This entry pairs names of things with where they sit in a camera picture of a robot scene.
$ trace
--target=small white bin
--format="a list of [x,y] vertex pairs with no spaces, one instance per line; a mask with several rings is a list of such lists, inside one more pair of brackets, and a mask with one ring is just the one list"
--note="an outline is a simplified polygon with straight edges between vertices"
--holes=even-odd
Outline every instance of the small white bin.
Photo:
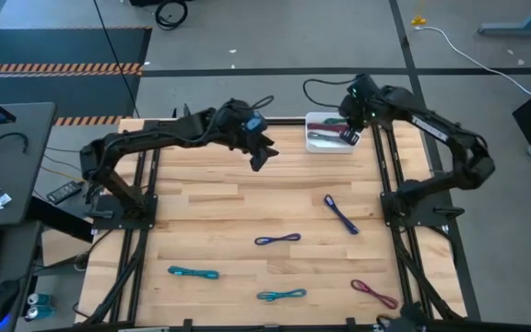
[[[327,142],[324,140],[310,140],[307,137],[309,130],[307,129],[308,124],[322,124],[325,119],[334,118],[334,119],[343,119],[338,113],[317,113],[311,112],[307,113],[305,117],[305,126],[304,126],[304,138],[306,140],[306,150],[310,153],[352,153],[356,146],[351,146],[349,144],[340,144],[336,142]],[[322,134],[334,136],[334,134],[324,131]]]

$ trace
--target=wooden table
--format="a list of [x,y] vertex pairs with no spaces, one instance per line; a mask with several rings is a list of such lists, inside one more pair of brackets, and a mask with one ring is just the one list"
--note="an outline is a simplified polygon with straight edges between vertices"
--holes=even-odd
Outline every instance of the wooden table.
[[[143,123],[122,120],[120,131],[140,129]],[[351,155],[308,154],[299,125],[271,125],[266,134],[280,154],[260,172],[252,172],[248,156],[218,145],[162,150],[159,210],[148,237],[137,326],[181,326],[185,318],[195,326],[343,325],[347,317],[372,324],[378,314],[398,314],[349,286],[361,279],[402,302],[371,131]],[[429,177],[419,130],[395,124],[395,135],[405,177]],[[390,160],[388,149],[385,155]],[[116,170],[132,181],[135,167],[136,155],[130,155]],[[396,188],[392,165],[389,172]],[[350,235],[324,205],[325,194],[333,196],[359,235]],[[259,236],[293,232],[302,235],[299,242],[254,244]],[[465,314],[449,243],[427,229],[417,233],[429,280],[455,311]],[[114,231],[91,254],[80,311],[93,312],[114,283],[123,236]],[[221,277],[177,277],[167,272],[170,266],[214,269]],[[260,291],[298,288],[308,294],[274,302],[255,297]]]

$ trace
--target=white cable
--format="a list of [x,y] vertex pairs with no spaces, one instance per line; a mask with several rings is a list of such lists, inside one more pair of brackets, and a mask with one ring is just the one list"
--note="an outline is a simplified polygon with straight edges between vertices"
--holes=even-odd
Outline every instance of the white cable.
[[448,42],[448,44],[450,45],[450,47],[452,47],[453,50],[455,50],[458,54],[464,56],[466,59],[470,60],[473,64],[475,65],[478,65],[480,66],[481,68],[487,70],[488,72],[491,72],[491,73],[494,73],[494,74],[498,74],[498,75],[501,75],[507,79],[509,79],[510,81],[512,81],[512,83],[514,83],[519,89],[521,89],[523,92],[529,94],[531,96],[531,91],[529,91],[528,89],[524,88],[521,84],[519,84],[515,79],[503,74],[502,72],[500,71],[497,71],[497,70],[494,70],[494,69],[490,69],[490,68],[487,68],[485,67],[484,65],[482,65],[479,61],[471,58],[469,55],[467,55],[466,53],[458,50],[453,44],[452,42],[450,41],[450,39],[448,38],[448,36],[446,36],[446,33],[443,32],[442,30],[438,29],[438,28],[434,28],[434,27],[415,27],[415,30],[434,30],[434,31],[438,31],[442,34],[442,36],[446,39],[446,41]]

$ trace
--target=yellow object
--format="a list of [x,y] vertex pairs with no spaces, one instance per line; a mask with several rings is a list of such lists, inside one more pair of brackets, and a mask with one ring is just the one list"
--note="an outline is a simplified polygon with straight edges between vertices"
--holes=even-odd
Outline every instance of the yellow object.
[[419,1],[419,6],[417,7],[417,15],[415,18],[411,20],[411,25],[424,25],[428,22],[427,19],[421,17],[421,13],[423,12],[423,7],[425,6],[425,0]]
[[427,22],[427,19],[422,18],[421,15],[417,15],[411,20],[411,25],[424,25]]

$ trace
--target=black floor mat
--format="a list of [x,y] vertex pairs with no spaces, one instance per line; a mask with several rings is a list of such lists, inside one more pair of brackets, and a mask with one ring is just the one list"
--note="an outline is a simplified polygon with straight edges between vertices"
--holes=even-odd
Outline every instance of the black floor mat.
[[[125,77],[136,97],[139,76]],[[44,101],[56,103],[57,117],[62,118],[133,115],[133,104],[120,75],[0,77],[0,104]]]
[[[143,64],[151,29],[108,29],[121,63]],[[0,29],[0,64],[112,64],[102,29]]]

